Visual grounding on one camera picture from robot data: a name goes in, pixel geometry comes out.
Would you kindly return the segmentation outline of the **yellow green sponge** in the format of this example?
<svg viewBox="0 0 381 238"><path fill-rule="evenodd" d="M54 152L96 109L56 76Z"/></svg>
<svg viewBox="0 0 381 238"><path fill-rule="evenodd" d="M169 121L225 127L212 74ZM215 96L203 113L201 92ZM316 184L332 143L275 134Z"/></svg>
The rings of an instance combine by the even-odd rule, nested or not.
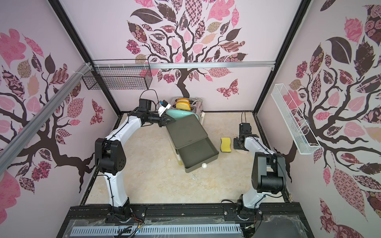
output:
<svg viewBox="0 0 381 238"><path fill-rule="evenodd" d="M231 150L231 138L221 137L220 151L223 153L230 153Z"/></svg>

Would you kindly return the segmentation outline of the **three-drawer storage cabinet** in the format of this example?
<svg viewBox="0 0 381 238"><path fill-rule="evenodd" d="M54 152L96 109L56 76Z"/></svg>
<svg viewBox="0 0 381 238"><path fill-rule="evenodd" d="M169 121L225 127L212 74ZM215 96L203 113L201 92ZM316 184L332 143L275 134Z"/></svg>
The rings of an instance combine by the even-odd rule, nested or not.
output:
<svg viewBox="0 0 381 238"><path fill-rule="evenodd" d="M174 123L167 125L166 129L175 154L179 158L177 150L208 137L207 132L194 115L176 119Z"/></svg>

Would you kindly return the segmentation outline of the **grey top drawer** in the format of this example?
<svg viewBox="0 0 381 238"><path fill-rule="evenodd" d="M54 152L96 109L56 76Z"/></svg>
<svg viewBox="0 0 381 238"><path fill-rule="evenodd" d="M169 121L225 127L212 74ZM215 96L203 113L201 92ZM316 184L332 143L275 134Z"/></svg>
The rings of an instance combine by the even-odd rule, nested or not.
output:
<svg viewBox="0 0 381 238"><path fill-rule="evenodd" d="M219 151L213 145L209 137L183 147L177 151L186 173L190 173L201 168L202 164L208 164L216 160L219 156Z"/></svg>

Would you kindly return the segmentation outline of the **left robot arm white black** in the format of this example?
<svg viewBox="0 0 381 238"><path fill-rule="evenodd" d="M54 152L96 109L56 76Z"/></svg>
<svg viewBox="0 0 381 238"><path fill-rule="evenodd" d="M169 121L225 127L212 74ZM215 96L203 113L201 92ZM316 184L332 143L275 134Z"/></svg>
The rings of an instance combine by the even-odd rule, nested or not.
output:
<svg viewBox="0 0 381 238"><path fill-rule="evenodd" d="M95 141L96 166L106 180L114 219L129 220L132 215L122 176L122 170L127 163L124 144L145 124L165 127L175 122L175 119L166 113L171 105L165 100L158 102L158 105L157 111L151 111L151 102L140 99L139 106L128 113L126 120L117 129L107 137Z"/></svg>

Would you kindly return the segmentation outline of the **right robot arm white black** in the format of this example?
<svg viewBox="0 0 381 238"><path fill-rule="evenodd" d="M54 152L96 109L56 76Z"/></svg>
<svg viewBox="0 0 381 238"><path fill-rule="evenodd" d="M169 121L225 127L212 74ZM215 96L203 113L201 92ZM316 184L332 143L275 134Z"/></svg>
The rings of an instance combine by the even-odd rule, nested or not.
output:
<svg viewBox="0 0 381 238"><path fill-rule="evenodd" d="M252 134L249 123L239 124L234 149L250 152L254 158L251 188L237 200L238 218L247 221L255 216L267 198L285 191L285 158L267 148L259 136Z"/></svg>

